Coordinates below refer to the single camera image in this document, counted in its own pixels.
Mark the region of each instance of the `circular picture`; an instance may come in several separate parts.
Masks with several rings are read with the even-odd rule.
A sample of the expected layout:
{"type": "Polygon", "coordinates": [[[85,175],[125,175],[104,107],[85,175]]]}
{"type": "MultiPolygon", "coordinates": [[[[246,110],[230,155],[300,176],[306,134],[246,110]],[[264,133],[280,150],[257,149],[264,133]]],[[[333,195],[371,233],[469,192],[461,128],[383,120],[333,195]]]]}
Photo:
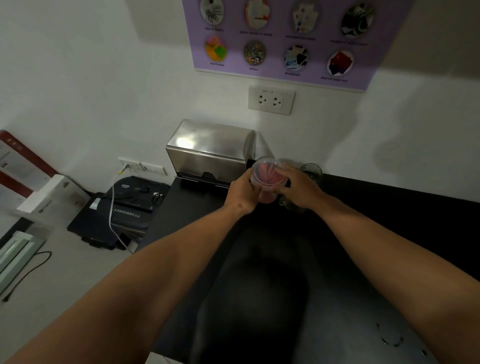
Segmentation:
{"type": "Polygon", "coordinates": [[[200,12],[210,25],[219,25],[223,20],[222,0],[200,0],[200,12]]]}
{"type": "Polygon", "coordinates": [[[205,50],[212,61],[223,61],[227,56],[227,47],[217,36],[211,36],[205,41],[205,50]]]}
{"type": "Polygon", "coordinates": [[[343,76],[351,70],[352,66],[353,55],[346,50],[335,53],[327,63],[327,69],[332,76],[343,76]]]}
{"type": "Polygon", "coordinates": [[[265,46],[259,41],[252,41],[247,43],[243,50],[243,56],[249,65],[255,66],[263,63],[267,55],[265,46]]]}
{"type": "Polygon", "coordinates": [[[309,33],[315,27],[320,10],[312,0],[303,0],[293,9],[293,23],[297,33],[309,33]]]}
{"type": "Polygon", "coordinates": [[[307,65],[308,50],[303,46],[290,47],[285,53],[285,66],[291,71],[300,71],[307,65]]]}
{"type": "Polygon", "coordinates": [[[340,29],[344,36],[357,38],[370,29],[373,23],[375,9],[367,2],[353,5],[343,16],[340,29]]]}
{"type": "Polygon", "coordinates": [[[270,7],[268,0],[247,0],[245,4],[245,20],[250,28],[261,29],[268,23],[270,7]]]}

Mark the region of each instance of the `black cord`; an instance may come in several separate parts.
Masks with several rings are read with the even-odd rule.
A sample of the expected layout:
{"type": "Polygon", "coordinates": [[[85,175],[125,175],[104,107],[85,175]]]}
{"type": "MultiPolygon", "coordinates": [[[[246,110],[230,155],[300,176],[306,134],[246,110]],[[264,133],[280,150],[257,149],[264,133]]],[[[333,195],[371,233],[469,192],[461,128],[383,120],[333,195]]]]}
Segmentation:
{"type": "Polygon", "coordinates": [[[44,264],[50,259],[50,257],[52,256],[52,252],[51,252],[51,251],[45,251],[45,252],[35,253],[35,254],[32,255],[32,257],[35,256],[35,255],[44,254],[44,253],[48,253],[47,259],[45,259],[42,263],[40,263],[40,264],[39,264],[38,266],[36,266],[35,268],[32,268],[31,270],[29,270],[29,271],[27,272],[27,274],[25,274],[25,275],[22,277],[22,279],[19,280],[19,281],[17,282],[17,284],[15,284],[15,285],[13,286],[12,290],[10,291],[10,293],[7,294],[7,295],[3,298],[2,302],[7,302],[7,301],[10,299],[10,296],[12,295],[13,291],[15,290],[15,288],[17,288],[17,286],[20,284],[20,282],[21,282],[22,280],[24,280],[24,278],[25,278],[26,276],[28,276],[31,272],[33,272],[35,269],[37,269],[38,267],[44,265],[44,264]]]}

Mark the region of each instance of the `white cable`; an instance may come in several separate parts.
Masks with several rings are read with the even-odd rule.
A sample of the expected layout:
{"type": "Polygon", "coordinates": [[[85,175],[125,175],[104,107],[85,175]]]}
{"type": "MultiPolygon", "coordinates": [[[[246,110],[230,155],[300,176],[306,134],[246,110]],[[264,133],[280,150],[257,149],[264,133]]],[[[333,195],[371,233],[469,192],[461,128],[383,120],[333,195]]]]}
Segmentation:
{"type": "Polygon", "coordinates": [[[120,236],[112,229],[112,211],[113,211],[113,201],[115,200],[115,182],[117,181],[118,176],[120,176],[127,168],[129,168],[130,165],[127,164],[125,167],[123,167],[122,171],[115,176],[113,179],[113,184],[112,184],[112,203],[110,204],[110,214],[108,216],[108,226],[110,227],[110,230],[117,236],[117,238],[120,240],[120,243],[127,249],[130,254],[133,254],[133,252],[127,247],[127,244],[125,244],[122,239],[120,239],[120,236]]]}

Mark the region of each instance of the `poster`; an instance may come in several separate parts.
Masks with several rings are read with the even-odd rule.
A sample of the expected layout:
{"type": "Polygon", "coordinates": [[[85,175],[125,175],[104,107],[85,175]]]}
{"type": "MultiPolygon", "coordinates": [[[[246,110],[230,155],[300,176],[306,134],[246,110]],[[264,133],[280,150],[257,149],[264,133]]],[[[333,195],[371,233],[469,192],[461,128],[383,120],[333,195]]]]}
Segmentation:
{"type": "Polygon", "coordinates": [[[196,70],[365,91],[414,0],[183,0],[196,70]]]}

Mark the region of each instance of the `human arm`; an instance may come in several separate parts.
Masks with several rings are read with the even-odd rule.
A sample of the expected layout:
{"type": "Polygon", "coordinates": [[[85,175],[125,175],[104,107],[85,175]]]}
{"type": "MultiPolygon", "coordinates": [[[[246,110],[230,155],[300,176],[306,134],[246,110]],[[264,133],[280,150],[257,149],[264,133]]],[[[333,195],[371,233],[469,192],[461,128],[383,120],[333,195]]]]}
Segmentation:
{"type": "Polygon", "coordinates": [[[480,363],[480,282],[436,254],[329,196],[287,165],[278,188],[313,210],[372,285],[392,303],[443,364],[480,363]]]}
{"type": "Polygon", "coordinates": [[[255,208],[250,173],[232,183],[222,208],[130,256],[7,364],[144,363],[226,234],[255,208]]]}

